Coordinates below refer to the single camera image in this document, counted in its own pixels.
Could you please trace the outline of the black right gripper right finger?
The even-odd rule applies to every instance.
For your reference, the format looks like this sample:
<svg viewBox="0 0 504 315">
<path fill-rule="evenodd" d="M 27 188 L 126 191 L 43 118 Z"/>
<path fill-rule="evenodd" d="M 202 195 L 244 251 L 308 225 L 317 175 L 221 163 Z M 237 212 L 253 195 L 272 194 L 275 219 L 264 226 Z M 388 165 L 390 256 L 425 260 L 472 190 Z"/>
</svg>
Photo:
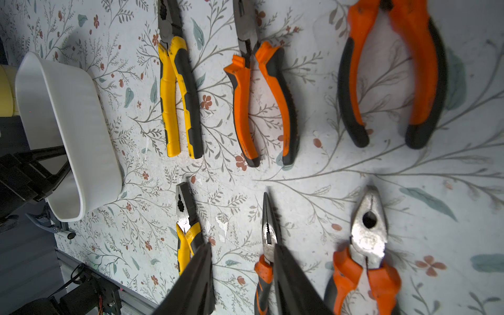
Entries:
<svg viewBox="0 0 504 315">
<path fill-rule="evenodd" d="M 274 250 L 274 286 L 278 314 L 333 314 L 290 250 L 280 244 Z"/>
</svg>

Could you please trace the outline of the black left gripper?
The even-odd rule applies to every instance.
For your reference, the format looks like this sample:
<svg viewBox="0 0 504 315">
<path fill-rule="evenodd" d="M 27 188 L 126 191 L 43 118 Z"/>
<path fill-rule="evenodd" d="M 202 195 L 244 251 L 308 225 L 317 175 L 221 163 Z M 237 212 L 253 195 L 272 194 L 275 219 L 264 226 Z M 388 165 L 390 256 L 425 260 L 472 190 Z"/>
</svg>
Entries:
<svg viewBox="0 0 504 315">
<path fill-rule="evenodd" d="M 53 193 L 71 171 L 70 163 L 51 173 L 40 162 L 65 155 L 63 146 L 54 146 L 1 156 L 1 220 L 25 203 L 38 203 Z"/>
</svg>

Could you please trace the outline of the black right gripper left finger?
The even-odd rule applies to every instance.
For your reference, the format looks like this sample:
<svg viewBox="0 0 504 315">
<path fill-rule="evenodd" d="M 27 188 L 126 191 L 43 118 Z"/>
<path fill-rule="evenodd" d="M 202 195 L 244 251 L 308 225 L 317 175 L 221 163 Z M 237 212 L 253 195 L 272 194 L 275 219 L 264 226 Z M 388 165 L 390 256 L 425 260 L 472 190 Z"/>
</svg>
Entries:
<svg viewBox="0 0 504 315">
<path fill-rule="evenodd" d="M 215 294 L 212 292 L 211 245 L 198 249 L 195 256 L 154 314 L 212 314 Z"/>
</svg>

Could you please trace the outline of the orange long nose pliers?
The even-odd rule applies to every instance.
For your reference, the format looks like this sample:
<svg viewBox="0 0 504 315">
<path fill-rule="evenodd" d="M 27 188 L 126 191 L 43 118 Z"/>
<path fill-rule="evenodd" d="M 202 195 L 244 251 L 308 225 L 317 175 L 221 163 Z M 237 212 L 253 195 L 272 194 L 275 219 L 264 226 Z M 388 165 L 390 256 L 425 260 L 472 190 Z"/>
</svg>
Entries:
<svg viewBox="0 0 504 315">
<path fill-rule="evenodd" d="M 262 207 L 262 242 L 263 254 L 255 264 L 255 272 L 258 275 L 258 284 L 254 296 L 255 314 L 270 314 L 269 312 L 269 294 L 274 279 L 274 250 L 276 244 L 282 243 L 280 228 L 270 203 L 269 194 L 263 195 Z"/>
</svg>

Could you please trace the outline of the large yellow black pliers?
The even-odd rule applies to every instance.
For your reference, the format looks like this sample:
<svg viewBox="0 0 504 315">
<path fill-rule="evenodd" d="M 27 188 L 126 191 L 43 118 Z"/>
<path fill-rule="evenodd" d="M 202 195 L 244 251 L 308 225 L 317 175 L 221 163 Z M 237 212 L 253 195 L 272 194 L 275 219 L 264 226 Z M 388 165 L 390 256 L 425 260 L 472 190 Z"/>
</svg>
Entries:
<svg viewBox="0 0 504 315">
<path fill-rule="evenodd" d="M 176 187 L 177 197 L 177 264 L 181 276 L 197 250 L 205 244 L 196 204 L 187 182 Z"/>
</svg>

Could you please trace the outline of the white plastic storage box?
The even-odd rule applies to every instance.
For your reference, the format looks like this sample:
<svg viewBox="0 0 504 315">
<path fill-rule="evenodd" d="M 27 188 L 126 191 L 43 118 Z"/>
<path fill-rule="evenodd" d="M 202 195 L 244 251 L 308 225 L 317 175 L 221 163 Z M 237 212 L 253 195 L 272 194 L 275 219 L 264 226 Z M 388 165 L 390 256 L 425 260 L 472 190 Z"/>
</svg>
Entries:
<svg viewBox="0 0 504 315">
<path fill-rule="evenodd" d="M 63 146 L 65 156 L 44 161 L 50 172 L 71 172 L 47 197 L 62 222 L 74 222 L 122 191 L 122 174 L 97 89 L 83 69 L 28 52 L 18 68 L 15 95 L 30 148 Z"/>
</svg>

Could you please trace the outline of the orange black combination pliers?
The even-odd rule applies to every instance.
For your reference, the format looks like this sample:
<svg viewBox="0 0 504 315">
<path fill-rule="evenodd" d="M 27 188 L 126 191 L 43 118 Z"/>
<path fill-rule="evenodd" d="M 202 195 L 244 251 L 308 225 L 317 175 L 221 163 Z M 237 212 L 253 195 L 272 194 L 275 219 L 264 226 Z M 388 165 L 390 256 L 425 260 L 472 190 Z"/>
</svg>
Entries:
<svg viewBox="0 0 504 315">
<path fill-rule="evenodd" d="M 340 314 L 347 295 L 354 291 L 363 271 L 380 314 L 400 314 L 396 296 L 402 281 L 395 267 L 385 260 L 388 242 L 387 219 L 376 186 L 366 186 L 354 210 L 349 245 L 333 253 L 333 276 L 324 294 L 324 303 Z"/>
</svg>

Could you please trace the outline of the small yellow handled pliers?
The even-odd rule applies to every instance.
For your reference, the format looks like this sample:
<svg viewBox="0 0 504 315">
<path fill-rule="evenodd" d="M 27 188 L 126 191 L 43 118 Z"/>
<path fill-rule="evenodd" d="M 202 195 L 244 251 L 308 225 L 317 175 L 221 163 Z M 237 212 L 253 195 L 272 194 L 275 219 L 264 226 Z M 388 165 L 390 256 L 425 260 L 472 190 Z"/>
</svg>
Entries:
<svg viewBox="0 0 504 315">
<path fill-rule="evenodd" d="M 188 153 L 192 159 L 200 159 L 203 156 L 203 140 L 198 90 L 190 66 L 177 1 L 158 2 L 158 30 L 161 66 L 160 104 L 167 155 L 175 157 L 181 153 L 175 92 L 175 89 L 179 88 L 184 110 Z"/>
</svg>

